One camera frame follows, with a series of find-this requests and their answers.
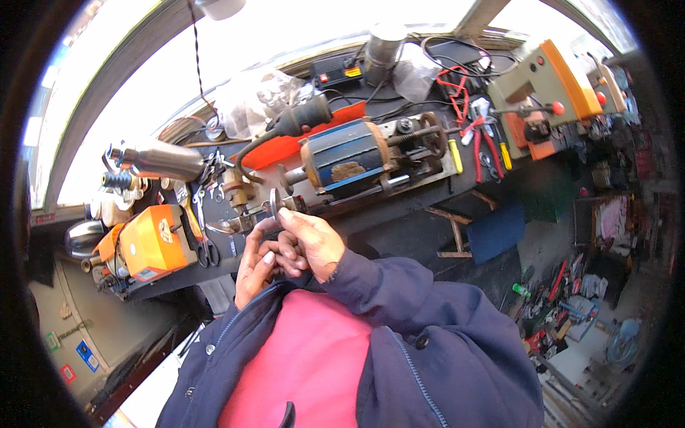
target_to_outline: red knob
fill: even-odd
[[[606,95],[603,92],[597,91],[597,100],[599,101],[600,104],[604,105],[606,104]]]
[[[559,101],[554,101],[552,103],[552,113],[556,114],[557,116],[564,116],[565,112],[566,109],[564,108],[564,105]]]

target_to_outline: green bottle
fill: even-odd
[[[514,290],[514,292],[517,292],[521,296],[524,296],[524,297],[528,297],[530,295],[530,291],[528,291],[528,289],[526,287],[520,286],[518,283],[515,283],[512,286],[512,290]]]

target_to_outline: navy blue jacket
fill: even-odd
[[[350,250],[322,286],[374,326],[357,394],[359,426],[542,425],[542,390],[519,330],[479,288],[433,282],[433,273],[414,260],[372,262]],[[274,282],[242,311],[233,305],[202,331],[159,427],[216,426],[242,368],[266,342],[294,288],[292,281]],[[290,422],[297,419],[297,403],[292,407]],[[286,416],[286,403],[283,409]]]

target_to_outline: clothing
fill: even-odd
[[[359,426],[542,425],[542,388],[519,329],[480,289],[433,282],[433,273],[414,260],[372,262],[346,250],[325,284],[275,282],[242,311],[232,305],[205,328],[179,369],[158,426],[216,426],[243,368],[271,334],[284,297],[314,286],[374,326],[357,392]],[[282,426],[296,418],[290,406]]]
[[[291,291],[271,335],[245,366],[219,428],[278,427],[289,401],[298,428],[356,427],[371,330],[328,294]]]

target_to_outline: yellow handle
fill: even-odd
[[[462,157],[459,155],[459,149],[457,149],[456,140],[449,140],[449,151],[452,153],[452,160],[454,161],[454,167],[457,168],[457,174],[464,172],[464,166],[462,165]]]
[[[200,230],[200,224],[197,222],[197,218],[195,218],[195,214],[192,212],[192,208],[190,207],[190,200],[186,198],[185,201],[181,202],[181,206],[186,211],[186,216],[188,217],[188,223],[190,223],[190,231],[192,232],[192,235],[198,241],[202,241],[202,231]]]
[[[505,142],[499,143],[499,149],[502,151],[502,159],[504,160],[504,168],[507,171],[512,170],[512,158],[509,157],[509,150],[507,150],[507,144]]]

